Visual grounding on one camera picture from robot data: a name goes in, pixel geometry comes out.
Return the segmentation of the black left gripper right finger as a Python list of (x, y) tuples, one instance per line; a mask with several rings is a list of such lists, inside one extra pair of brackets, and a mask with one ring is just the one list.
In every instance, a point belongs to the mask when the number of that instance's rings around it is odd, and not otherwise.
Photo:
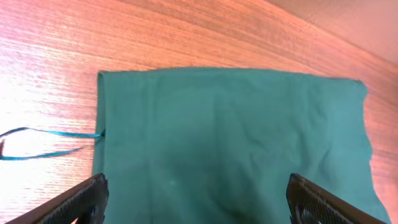
[(298, 174), (290, 175), (286, 198), (292, 224), (382, 223)]

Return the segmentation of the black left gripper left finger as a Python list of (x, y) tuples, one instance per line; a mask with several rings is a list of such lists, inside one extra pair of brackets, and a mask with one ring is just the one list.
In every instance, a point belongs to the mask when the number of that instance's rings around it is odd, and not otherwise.
[(96, 174), (7, 224), (103, 224), (108, 181)]

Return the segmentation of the green cloth garment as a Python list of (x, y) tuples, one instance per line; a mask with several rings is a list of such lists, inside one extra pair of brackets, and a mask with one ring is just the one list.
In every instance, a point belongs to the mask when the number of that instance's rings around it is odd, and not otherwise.
[(246, 68), (99, 72), (93, 170), (106, 223), (288, 223), (300, 174), (389, 216), (358, 80)]

